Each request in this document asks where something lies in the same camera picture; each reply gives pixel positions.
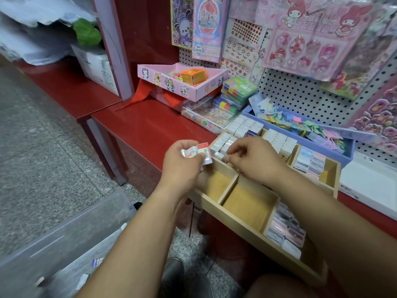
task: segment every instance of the green leaf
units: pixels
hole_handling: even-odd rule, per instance
[[[78,19],[73,23],[73,29],[77,34],[77,40],[81,46],[98,45],[102,36],[98,29],[86,19]]]

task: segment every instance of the tile floor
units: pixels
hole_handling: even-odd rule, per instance
[[[117,190],[134,203],[145,201],[135,188],[109,180],[73,119],[8,69],[0,67],[0,260]],[[56,119],[43,110],[48,105]],[[169,255],[183,260],[186,276],[206,275],[215,297],[241,296],[203,243],[202,235],[189,238],[176,229]]]

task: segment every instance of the person's left hand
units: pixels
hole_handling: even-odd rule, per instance
[[[195,140],[179,140],[171,145],[164,157],[163,173],[157,188],[167,190],[179,199],[194,186],[205,154],[199,153],[193,158],[185,158],[181,149],[188,149],[198,144]]]

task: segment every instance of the blue box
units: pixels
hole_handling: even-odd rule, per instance
[[[280,106],[279,109],[282,110],[283,113],[290,113],[290,114],[293,114],[296,117],[300,117],[302,119],[302,121],[310,120],[310,121],[318,124],[318,121],[314,121],[312,119],[309,119],[306,116],[300,115],[300,114],[298,114],[296,112],[286,110],[282,106]],[[275,131],[277,131],[277,132],[279,132],[281,134],[284,134],[284,135],[287,135],[288,137],[296,139],[298,141],[298,144],[300,144],[302,146],[305,146],[308,149],[311,149],[311,150],[313,150],[315,152],[320,153],[321,155],[325,155],[326,157],[339,162],[341,164],[342,168],[345,167],[347,164],[349,164],[351,160],[353,160],[354,150],[356,149],[355,140],[352,140],[352,139],[344,139],[343,140],[345,145],[346,145],[346,150],[345,150],[345,153],[342,155],[342,154],[338,153],[337,151],[327,149],[326,147],[318,145],[318,144],[314,143],[313,141],[311,141],[311,140],[309,140],[309,139],[307,139],[305,137],[301,137],[299,135],[293,134],[293,133],[291,133],[288,130],[285,130],[285,129],[283,129],[281,127],[278,127],[278,126],[276,126],[274,124],[271,124],[270,122],[264,121],[264,120],[256,117],[254,115],[254,112],[253,112],[251,106],[247,106],[241,112],[241,114],[244,115],[245,117],[248,117],[248,118],[251,118],[251,119],[253,119],[255,121],[263,123],[264,124],[264,128],[267,129],[267,130],[268,129],[273,129],[273,130],[275,130]]]

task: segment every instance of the shoe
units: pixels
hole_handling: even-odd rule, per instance
[[[179,297],[183,289],[183,262],[178,258],[168,258],[161,278],[159,298]]]
[[[187,298],[214,298],[208,278],[205,276],[196,276],[189,280]]]

